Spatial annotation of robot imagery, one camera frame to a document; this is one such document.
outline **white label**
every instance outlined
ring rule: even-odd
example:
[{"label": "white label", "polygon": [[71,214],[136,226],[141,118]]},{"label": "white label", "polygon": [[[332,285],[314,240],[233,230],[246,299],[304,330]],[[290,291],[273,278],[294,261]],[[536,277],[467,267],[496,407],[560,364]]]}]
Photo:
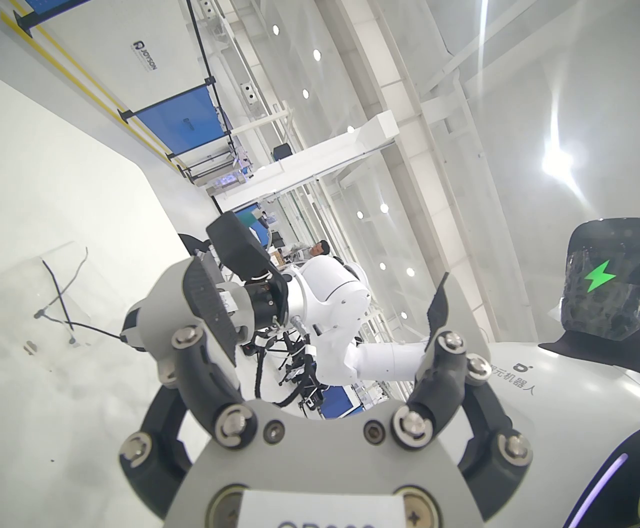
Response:
[{"label": "white label", "polygon": [[312,495],[246,490],[238,528],[397,528],[404,526],[402,497]]},{"label": "white label", "polygon": [[222,299],[222,303],[224,304],[228,314],[238,311],[238,305],[234,301],[234,297],[231,295],[230,291],[221,291],[220,298]]}]

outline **ceiling light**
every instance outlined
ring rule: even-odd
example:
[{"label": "ceiling light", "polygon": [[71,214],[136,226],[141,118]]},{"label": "ceiling light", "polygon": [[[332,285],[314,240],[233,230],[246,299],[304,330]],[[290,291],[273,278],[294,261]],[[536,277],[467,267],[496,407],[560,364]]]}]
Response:
[{"label": "ceiling light", "polygon": [[573,158],[559,147],[551,147],[545,152],[542,160],[542,170],[560,181],[571,178]]}]

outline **joyson logo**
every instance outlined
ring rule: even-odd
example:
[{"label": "joyson logo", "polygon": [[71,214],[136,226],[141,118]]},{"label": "joyson logo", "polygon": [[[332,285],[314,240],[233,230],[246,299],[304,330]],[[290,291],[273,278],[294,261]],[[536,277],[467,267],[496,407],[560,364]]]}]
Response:
[{"label": "joyson logo", "polygon": [[134,42],[131,45],[131,49],[134,51],[140,62],[142,62],[147,70],[152,71],[158,69],[156,63],[151,57],[151,54],[147,51],[144,42],[142,42],[141,40]]}]

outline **computer monitor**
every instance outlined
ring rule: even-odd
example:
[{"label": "computer monitor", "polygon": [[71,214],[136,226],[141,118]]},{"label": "computer monitor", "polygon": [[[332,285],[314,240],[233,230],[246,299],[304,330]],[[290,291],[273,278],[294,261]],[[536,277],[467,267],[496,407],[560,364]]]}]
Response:
[{"label": "computer monitor", "polygon": [[282,236],[280,235],[279,231],[271,231],[271,237],[271,244],[274,248],[280,249],[285,246],[284,240],[282,240]]}]

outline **black frame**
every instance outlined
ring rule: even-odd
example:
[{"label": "black frame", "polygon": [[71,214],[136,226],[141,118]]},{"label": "black frame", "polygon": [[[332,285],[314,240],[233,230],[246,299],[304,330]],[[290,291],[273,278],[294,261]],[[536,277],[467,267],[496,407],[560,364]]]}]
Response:
[{"label": "black frame", "polygon": [[[200,54],[202,55],[202,60],[204,61],[204,65],[205,68],[207,69],[207,78],[204,79],[204,83],[200,84],[194,88],[190,88],[188,90],[185,90],[184,92],[180,92],[177,93],[175,95],[172,95],[171,97],[167,97],[166,99],[163,99],[162,101],[158,101],[155,102],[153,104],[150,104],[149,106],[145,106],[144,108],[141,108],[140,110],[136,110],[136,111],[131,111],[131,110],[125,110],[120,111],[118,109],[118,113],[120,114],[120,118],[127,124],[129,124],[129,119],[131,119],[133,116],[136,116],[137,114],[139,114],[140,112],[144,112],[145,110],[149,110],[150,108],[153,108],[155,106],[158,106],[159,104],[165,103],[167,101],[171,101],[172,99],[175,99],[176,97],[180,97],[181,95],[185,95],[186,93],[189,92],[193,92],[194,90],[199,90],[201,88],[203,88],[204,86],[211,86],[211,88],[213,88],[213,94],[216,97],[216,103],[218,105],[218,109],[220,111],[220,117],[222,120],[222,125],[223,128],[225,130],[225,133],[220,136],[220,138],[223,138],[225,136],[227,136],[229,138],[229,145],[231,146],[234,155],[237,157],[237,152],[236,152],[236,146],[234,145],[233,139],[231,138],[231,130],[229,130],[229,127],[227,125],[227,119],[225,118],[225,112],[222,109],[222,105],[220,104],[220,97],[218,96],[218,91],[216,89],[216,78],[213,76],[213,74],[211,73],[211,68],[209,66],[209,61],[207,61],[207,54],[204,51],[204,45],[202,44],[202,37],[200,36],[200,31],[198,30],[198,21],[196,20],[196,16],[193,12],[193,6],[191,5],[191,0],[186,0],[187,2],[187,8],[189,9],[189,16],[191,17],[191,23],[193,24],[193,30],[196,33],[196,39],[198,40],[198,47],[200,48]],[[210,140],[210,141],[205,141],[204,143],[201,143],[200,145],[196,145],[195,147],[191,147],[187,150],[184,150],[182,152],[170,152],[170,153],[165,153],[165,155],[167,156],[167,159],[169,161],[171,161],[174,157],[176,156],[180,156],[181,154],[185,154],[186,152],[189,152],[190,150],[194,150],[196,148],[200,148],[203,147],[204,145],[207,145],[209,143],[213,143],[214,141],[217,141],[220,138],[215,138],[214,140]],[[189,181],[191,181],[191,183],[193,183],[192,178],[190,177],[190,175],[188,176]]]},{"label": "black frame", "polygon": [[84,4],[88,1],[89,0],[67,0],[67,2],[64,2],[59,6],[51,8],[50,10],[41,14],[32,11],[31,13],[27,13],[25,16],[21,16],[16,11],[14,11],[13,16],[15,16],[15,23],[18,24],[18,27],[31,38],[33,38],[33,35],[31,34],[31,28],[41,24],[42,22],[46,22],[53,17],[57,17],[58,15],[61,15],[62,13],[69,11],[70,9],[73,9],[74,7],[77,7],[80,4]]}]

